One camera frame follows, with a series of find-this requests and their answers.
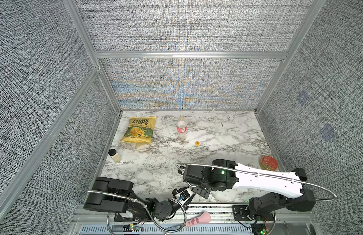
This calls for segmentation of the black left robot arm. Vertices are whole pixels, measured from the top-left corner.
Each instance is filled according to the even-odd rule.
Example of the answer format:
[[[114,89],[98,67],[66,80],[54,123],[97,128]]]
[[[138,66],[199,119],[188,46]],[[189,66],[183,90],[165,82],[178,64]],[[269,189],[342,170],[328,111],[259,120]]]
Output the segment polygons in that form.
[[[159,201],[156,198],[141,199],[133,191],[130,181],[97,177],[92,190],[83,206],[84,209],[94,212],[116,213],[114,221],[151,221],[151,217],[160,221],[173,218],[176,212],[188,205],[196,195],[190,187],[174,189],[173,199]]]

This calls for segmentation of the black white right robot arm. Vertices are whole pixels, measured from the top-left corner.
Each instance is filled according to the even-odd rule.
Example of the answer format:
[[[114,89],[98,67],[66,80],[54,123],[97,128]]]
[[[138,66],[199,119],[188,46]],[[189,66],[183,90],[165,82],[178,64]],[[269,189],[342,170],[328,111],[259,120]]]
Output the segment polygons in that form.
[[[195,194],[204,198],[208,198],[210,192],[231,189],[267,191],[266,195],[249,199],[246,206],[234,206],[237,221],[274,221],[276,210],[309,212],[316,204],[313,191],[302,185],[307,180],[302,168],[291,172],[268,172],[235,161],[216,159],[212,166],[180,166],[178,173]]]

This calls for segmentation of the clear bottle red label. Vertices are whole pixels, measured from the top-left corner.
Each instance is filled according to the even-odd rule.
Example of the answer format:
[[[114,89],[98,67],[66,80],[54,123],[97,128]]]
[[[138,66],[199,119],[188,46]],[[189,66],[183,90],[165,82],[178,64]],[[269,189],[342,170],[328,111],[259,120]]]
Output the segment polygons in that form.
[[[187,131],[187,123],[185,121],[185,117],[183,115],[180,115],[179,121],[177,123],[177,131],[179,134],[179,139],[181,141],[186,140],[186,131]]]

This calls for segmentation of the pink cat paw stick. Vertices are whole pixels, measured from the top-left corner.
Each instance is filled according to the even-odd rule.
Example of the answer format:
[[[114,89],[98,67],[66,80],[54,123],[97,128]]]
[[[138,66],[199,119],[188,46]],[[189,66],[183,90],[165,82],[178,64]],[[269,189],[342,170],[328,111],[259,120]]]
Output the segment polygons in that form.
[[[182,223],[180,224],[168,224],[167,229],[171,230],[171,231],[175,231],[179,228],[181,229],[186,229],[186,228],[190,228],[190,227],[194,227],[200,224],[209,224],[211,222],[212,216],[210,213],[208,212],[203,212],[201,215],[196,216],[194,218],[191,218],[189,220],[187,220],[186,225],[182,225]]]

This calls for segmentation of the round gold tin red lid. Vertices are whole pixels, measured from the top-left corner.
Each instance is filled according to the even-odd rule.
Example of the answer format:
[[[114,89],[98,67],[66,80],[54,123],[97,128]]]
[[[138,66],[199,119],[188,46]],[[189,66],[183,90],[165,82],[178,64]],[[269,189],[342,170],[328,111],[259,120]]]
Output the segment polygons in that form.
[[[277,171],[279,164],[278,161],[272,156],[263,156],[260,159],[260,166],[263,170]]]

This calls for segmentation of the small jar black lid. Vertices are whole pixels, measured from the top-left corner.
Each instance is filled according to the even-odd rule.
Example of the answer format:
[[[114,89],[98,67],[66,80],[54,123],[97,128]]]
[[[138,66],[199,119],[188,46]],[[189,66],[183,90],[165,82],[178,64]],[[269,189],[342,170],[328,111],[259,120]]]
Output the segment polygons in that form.
[[[108,155],[112,158],[112,160],[115,162],[115,163],[119,163],[122,161],[122,157],[118,154],[118,152],[115,150],[115,149],[110,149],[108,151]]]

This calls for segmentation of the yellow green chips bag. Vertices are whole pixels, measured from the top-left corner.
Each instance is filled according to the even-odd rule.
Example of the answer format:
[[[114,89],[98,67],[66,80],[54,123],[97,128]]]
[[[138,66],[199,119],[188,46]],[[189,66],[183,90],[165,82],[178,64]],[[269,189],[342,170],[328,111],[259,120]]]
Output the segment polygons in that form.
[[[121,142],[150,144],[157,117],[130,117],[127,131]]]

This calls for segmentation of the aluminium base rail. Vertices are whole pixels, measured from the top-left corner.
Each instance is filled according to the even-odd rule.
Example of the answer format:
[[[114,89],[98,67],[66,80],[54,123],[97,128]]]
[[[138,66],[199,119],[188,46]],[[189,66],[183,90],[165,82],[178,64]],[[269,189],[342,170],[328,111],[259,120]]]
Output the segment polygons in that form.
[[[180,235],[251,235],[250,221],[238,222],[233,208],[243,203],[192,203],[186,214],[177,211],[175,216],[160,223],[158,228],[152,222],[115,222],[115,214],[93,212],[81,205],[75,210],[67,233],[69,235],[164,235],[165,229],[178,229],[186,218],[195,224],[181,229]],[[319,223],[311,212],[293,212],[281,209],[276,220],[265,225],[273,235],[321,235]]]

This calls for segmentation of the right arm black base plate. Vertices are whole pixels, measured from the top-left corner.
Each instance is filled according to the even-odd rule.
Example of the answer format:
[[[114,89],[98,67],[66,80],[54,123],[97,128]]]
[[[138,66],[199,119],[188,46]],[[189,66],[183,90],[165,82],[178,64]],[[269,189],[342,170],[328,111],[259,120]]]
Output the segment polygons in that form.
[[[251,214],[248,205],[236,205],[231,208],[235,221],[274,221],[273,213],[266,215]]]

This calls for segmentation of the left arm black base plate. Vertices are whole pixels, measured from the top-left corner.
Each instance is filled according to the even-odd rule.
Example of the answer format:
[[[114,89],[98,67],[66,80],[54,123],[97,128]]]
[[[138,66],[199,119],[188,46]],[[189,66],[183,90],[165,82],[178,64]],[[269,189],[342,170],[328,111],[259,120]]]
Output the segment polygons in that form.
[[[134,215],[127,211],[126,213],[115,213],[114,221],[115,222],[132,222]]]

